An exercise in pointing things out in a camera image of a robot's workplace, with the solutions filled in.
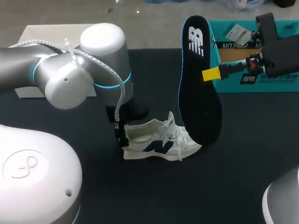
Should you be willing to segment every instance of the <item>shoe sole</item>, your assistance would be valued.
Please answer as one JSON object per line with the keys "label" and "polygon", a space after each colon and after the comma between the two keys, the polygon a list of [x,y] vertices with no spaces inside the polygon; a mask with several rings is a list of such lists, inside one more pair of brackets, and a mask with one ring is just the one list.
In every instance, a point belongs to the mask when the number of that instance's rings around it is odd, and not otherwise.
{"label": "shoe sole", "polygon": [[[203,46],[195,52],[189,40],[190,28],[202,32]],[[182,75],[178,94],[181,119],[190,137],[198,144],[215,143],[221,132],[222,106],[212,81],[204,82],[202,71],[210,68],[209,24],[201,16],[189,17],[182,31]]]}
{"label": "shoe sole", "polygon": [[[196,153],[198,150],[200,150],[201,147],[194,149],[194,150],[190,150],[187,153],[184,153],[181,155],[181,159],[184,159],[194,153]],[[167,155],[167,154],[162,154],[162,153],[156,153],[155,151],[151,151],[151,152],[135,152],[130,150],[130,147],[123,147],[122,148],[124,150],[124,155],[123,158],[125,160],[140,160],[140,159],[145,159],[151,156],[158,156],[161,157],[163,159],[166,159],[168,161],[177,161],[179,160],[178,155]]]}

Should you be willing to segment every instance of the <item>black insole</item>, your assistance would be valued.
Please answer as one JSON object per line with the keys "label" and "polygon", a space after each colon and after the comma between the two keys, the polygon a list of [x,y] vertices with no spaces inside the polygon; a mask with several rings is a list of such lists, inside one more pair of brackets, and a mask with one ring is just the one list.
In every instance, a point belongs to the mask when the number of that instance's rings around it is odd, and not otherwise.
{"label": "black insole", "polygon": [[222,106],[212,81],[202,71],[210,68],[210,31],[205,18],[189,17],[183,27],[183,69],[178,105],[190,137],[203,146],[216,142],[221,131]]}

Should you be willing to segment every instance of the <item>gray floor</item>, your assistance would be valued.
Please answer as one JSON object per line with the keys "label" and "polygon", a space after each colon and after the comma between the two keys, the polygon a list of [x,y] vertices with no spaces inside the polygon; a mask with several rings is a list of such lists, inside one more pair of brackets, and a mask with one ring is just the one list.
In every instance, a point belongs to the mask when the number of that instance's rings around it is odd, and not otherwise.
{"label": "gray floor", "polygon": [[273,12],[277,19],[298,19],[298,9],[299,3],[288,9],[267,4],[251,14],[231,14],[217,3],[197,1],[147,4],[144,0],[0,0],[0,46],[18,42],[27,25],[112,22],[124,30],[130,48],[174,48],[180,46],[182,24],[190,15],[252,19]]}

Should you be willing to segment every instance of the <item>robotic arm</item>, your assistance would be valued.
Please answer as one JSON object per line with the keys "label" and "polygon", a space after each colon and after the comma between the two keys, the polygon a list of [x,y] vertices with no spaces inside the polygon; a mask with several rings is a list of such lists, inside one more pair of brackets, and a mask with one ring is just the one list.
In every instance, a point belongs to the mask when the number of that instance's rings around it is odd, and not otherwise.
{"label": "robotic arm", "polygon": [[40,40],[1,48],[0,91],[36,86],[54,107],[71,109],[85,100],[94,85],[114,123],[116,138],[126,146],[124,125],[146,117],[148,108],[133,98],[124,33],[116,25],[97,24],[83,32],[80,42],[73,50]]}
{"label": "robotic arm", "polygon": [[261,41],[261,53],[250,55],[236,65],[224,63],[216,69],[203,71],[205,81],[214,78],[225,79],[230,74],[244,69],[253,76],[266,73],[269,77],[279,77],[299,71],[299,35],[279,37],[272,13],[256,17],[256,22],[258,31],[253,32],[251,38]]}

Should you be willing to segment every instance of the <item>white robotic arm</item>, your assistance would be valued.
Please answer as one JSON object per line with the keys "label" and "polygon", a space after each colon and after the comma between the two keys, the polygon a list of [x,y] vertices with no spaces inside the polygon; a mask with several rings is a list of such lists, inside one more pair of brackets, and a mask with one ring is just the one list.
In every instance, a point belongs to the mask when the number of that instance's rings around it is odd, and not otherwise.
{"label": "white robotic arm", "polygon": [[[114,24],[97,24],[80,42],[75,49],[40,40],[0,48],[0,92],[36,86],[53,106],[71,109],[94,85],[125,145],[123,126],[148,109],[133,99],[124,33]],[[66,142],[0,125],[0,224],[74,224],[81,182],[79,159]]]}

